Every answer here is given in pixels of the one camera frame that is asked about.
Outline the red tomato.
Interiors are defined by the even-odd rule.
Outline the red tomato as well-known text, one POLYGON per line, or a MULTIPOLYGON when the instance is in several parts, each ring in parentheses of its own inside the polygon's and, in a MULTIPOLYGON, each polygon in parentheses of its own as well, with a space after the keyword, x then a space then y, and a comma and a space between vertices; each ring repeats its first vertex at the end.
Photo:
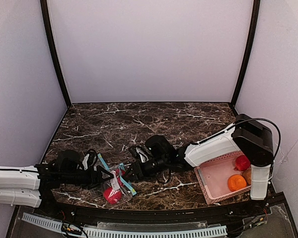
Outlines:
POLYGON ((123 176, 125 174, 125 171, 121 170, 121 169, 116 169, 115 174, 116 174, 116 178, 117 178, 118 183, 121 184, 122 180, 124 179, 123 176))

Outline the clear zip bag blue zipper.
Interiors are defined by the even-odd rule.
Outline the clear zip bag blue zipper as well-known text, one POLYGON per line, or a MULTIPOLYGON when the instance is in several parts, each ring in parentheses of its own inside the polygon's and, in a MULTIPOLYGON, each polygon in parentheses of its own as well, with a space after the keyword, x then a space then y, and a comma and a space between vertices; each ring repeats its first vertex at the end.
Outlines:
POLYGON ((115 174, 116 169, 126 170, 125 165, 123 163, 120 163, 117 166, 109 168, 100 153, 97 154, 97 157, 98 157, 97 165, 102 166, 103 168, 105 168, 107 171, 110 171, 114 175, 113 179, 101 184, 102 195, 103 195, 103 192, 109 187, 112 187, 114 190, 120 190, 122 192, 122 198, 119 200, 119 202, 117 204, 112 205, 106 201, 108 203, 107 207, 114 208, 118 205, 121 205, 123 203, 130 201, 137 194, 136 190, 132 187, 129 181, 125 181, 124 179, 122 180, 122 183, 119 184, 115 174))

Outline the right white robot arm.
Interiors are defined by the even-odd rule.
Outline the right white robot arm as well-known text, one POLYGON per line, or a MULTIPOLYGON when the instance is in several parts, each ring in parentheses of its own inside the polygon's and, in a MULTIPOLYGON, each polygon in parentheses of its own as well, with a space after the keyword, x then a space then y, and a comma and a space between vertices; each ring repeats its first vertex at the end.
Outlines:
POLYGON ((250 198, 264 200, 280 148, 273 145, 273 133, 263 125, 264 121, 276 126, 268 119, 239 114, 235 122, 223 130, 178 149, 164 136, 153 135, 145 142, 145 147, 130 147, 129 151, 136 160, 125 172, 124 178, 139 181, 164 170, 186 172, 218 157, 241 152, 250 162, 250 198))

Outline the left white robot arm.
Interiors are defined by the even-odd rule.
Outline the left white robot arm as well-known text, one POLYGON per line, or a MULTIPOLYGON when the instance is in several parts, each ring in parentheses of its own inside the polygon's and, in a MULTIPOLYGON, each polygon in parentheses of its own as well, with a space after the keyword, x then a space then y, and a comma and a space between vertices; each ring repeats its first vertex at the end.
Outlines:
POLYGON ((62 184, 92 189, 113 179, 113 174, 97 165, 97 160, 93 149, 84 158, 77 151, 65 150, 47 164, 0 166, 0 204, 38 208, 45 202, 54 202, 52 191, 62 184))

